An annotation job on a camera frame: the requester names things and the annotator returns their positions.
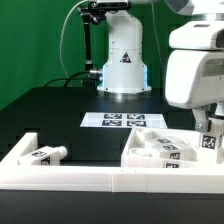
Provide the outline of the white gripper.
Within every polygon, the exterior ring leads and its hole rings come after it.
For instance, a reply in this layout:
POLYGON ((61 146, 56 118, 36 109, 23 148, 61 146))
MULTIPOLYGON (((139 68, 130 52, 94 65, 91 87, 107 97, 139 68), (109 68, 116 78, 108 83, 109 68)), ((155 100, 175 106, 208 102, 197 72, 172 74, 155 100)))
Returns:
POLYGON ((165 96, 170 105, 194 108, 195 130, 209 131, 208 108, 224 100, 224 21, 191 21, 171 32, 165 96))

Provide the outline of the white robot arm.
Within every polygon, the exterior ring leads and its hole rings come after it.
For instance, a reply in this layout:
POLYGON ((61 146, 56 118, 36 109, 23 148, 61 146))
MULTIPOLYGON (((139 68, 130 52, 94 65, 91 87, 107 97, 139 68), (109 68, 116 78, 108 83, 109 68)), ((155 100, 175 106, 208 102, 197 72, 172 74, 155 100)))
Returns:
MULTIPOLYGON (((146 86, 142 62, 142 25, 128 13, 134 4, 152 0, 96 0, 106 11, 109 56, 103 66, 101 91, 137 94, 146 86)), ((210 130, 209 106, 224 120, 224 0, 164 0, 168 7, 192 20, 169 36, 170 54, 165 97, 172 106, 193 111, 195 129, 210 130)))

